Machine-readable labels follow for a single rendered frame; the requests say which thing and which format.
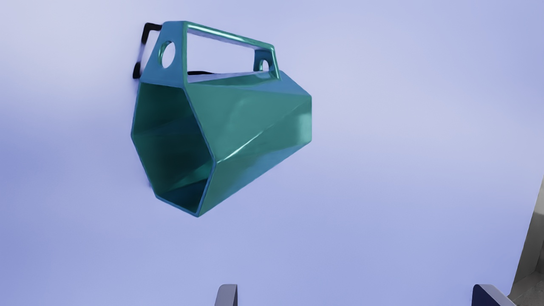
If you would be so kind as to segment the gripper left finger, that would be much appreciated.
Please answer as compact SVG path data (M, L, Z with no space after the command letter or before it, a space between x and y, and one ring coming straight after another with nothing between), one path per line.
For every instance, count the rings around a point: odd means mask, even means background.
M235 283L221 285L214 306L238 306L238 285Z

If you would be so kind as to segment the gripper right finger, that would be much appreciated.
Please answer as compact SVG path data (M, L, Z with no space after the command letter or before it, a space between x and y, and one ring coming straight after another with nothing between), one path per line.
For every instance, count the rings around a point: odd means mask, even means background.
M501 290L491 284L476 284L472 291L472 306L516 306Z

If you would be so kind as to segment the teal faceted mug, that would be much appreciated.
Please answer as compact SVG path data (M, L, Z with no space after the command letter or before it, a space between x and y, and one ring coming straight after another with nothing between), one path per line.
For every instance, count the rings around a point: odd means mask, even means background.
M200 217L311 142L312 98L275 48L189 21L146 23L158 39L138 80L131 140L155 197ZM188 35L253 49L252 72L188 71Z

